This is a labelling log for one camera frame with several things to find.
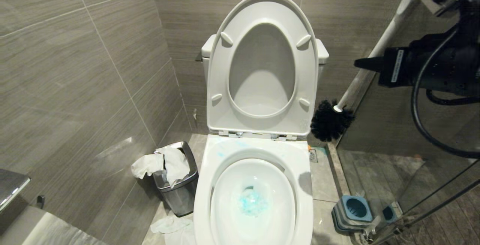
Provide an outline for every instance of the cable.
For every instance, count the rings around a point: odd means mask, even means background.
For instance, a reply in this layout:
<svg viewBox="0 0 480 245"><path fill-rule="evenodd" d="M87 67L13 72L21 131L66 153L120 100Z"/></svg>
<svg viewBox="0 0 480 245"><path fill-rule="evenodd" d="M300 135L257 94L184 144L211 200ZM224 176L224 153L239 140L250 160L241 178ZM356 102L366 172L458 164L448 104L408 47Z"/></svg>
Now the cable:
<svg viewBox="0 0 480 245"><path fill-rule="evenodd" d="M435 96L432 90L427 90L427 98L437 105L469 105L470 103L480 103L480 96L464 97L459 99L442 99Z"/></svg>
<svg viewBox="0 0 480 245"><path fill-rule="evenodd" d="M465 158L480 158L480 152L462 151L460 149L452 148L451 146L448 146L440 142L439 140L435 139L433 136L431 136L431 134L425 129L425 127L423 127L423 124L420 120L419 111L418 111L418 104L417 104L418 92L420 89L420 82L422 80L423 74L425 73L430 62L432 62L432 60L438 56L441 50L444 49L445 45L448 44L450 40L455 37L457 32L458 32L458 26L456 26L453 29L453 31L447 36L447 38L445 38L445 40L443 40L443 42L435 49L435 51L432 52L430 57L423 64L422 68L420 69L420 72L418 73L417 79L415 80L415 85L413 86L412 96L410 98L410 108L411 108L412 118L413 118L413 122L415 123L415 126L417 127L418 131L422 134L422 136L425 137L425 139L427 139L430 143L443 149L444 151L447 151L457 156L461 156Z"/></svg>

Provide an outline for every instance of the toilet brush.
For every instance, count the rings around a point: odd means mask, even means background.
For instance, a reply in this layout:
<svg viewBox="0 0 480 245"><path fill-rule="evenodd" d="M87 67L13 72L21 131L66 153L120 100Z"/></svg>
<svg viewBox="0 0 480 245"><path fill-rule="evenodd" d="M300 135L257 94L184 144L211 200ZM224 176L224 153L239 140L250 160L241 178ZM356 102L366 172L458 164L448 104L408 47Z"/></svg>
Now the toilet brush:
<svg viewBox="0 0 480 245"><path fill-rule="evenodd" d="M383 51L407 16L407 8L415 1L418 0L402 0L400 2L393 19L368 56L369 58L383 54ZM336 100L333 100L331 103L328 100L323 100L319 104L310 124L312 134L317 139L325 142L338 139L352 124L355 115L352 109L346 109L347 103L352 102L358 96L362 84L367 79L371 79L373 74L374 72L369 70L360 69L338 103L336 103Z"/></svg>

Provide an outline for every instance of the stainless steel trash can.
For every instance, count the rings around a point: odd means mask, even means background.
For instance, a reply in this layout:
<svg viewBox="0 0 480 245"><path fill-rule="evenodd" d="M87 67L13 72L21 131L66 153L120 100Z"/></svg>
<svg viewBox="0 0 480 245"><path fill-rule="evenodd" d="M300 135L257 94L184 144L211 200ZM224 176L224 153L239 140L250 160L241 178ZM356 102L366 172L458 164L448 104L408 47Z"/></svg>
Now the stainless steel trash can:
<svg viewBox="0 0 480 245"><path fill-rule="evenodd" d="M197 190L198 169L195 163L194 154L187 142L181 141L170 144L173 148L178 148L187 158L190 166L190 173L181 182L175 184L172 188L167 181L166 171L160 170L153 173L156 187L163 196L163 199L170 206L175 216L181 217L188 215L194 209L195 191Z"/></svg>

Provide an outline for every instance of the toilet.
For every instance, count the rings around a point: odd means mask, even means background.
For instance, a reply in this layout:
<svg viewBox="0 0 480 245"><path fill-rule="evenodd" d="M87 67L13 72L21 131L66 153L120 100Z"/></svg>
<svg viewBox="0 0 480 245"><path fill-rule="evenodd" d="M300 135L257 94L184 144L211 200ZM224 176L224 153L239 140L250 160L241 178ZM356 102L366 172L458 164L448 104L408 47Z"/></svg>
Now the toilet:
<svg viewBox="0 0 480 245"><path fill-rule="evenodd" d="M309 245L306 137L328 52L291 0L243 0L202 47L210 134L197 245Z"/></svg>

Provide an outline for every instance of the crumpled tissue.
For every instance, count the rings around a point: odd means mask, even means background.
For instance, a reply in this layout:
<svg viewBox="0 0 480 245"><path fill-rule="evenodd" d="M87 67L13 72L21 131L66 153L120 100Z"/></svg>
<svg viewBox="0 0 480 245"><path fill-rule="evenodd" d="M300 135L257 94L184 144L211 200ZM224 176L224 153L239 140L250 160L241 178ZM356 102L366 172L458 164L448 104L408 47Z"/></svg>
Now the crumpled tissue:
<svg viewBox="0 0 480 245"><path fill-rule="evenodd" d="M195 245L192 220L171 215L150 225L153 233L165 234L165 245Z"/></svg>
<svg viewBox="0 0 480 245"><path fill-rule="evenodd" d="M152 173L163 170L163 154L144 155L132 164L130 170L139 179L143 179L145 174L151 176Z"/></svg>
<svg viewBox="0 0 480 245"><path fill-rule="evenodd" d="M183 178L190 173L187 158L179 149L164 146L163 148L157 148L155 153L164 155L165 169L167 171L166 180L170 184L170 187L173 188L177 180L183 180Z"/></svg>

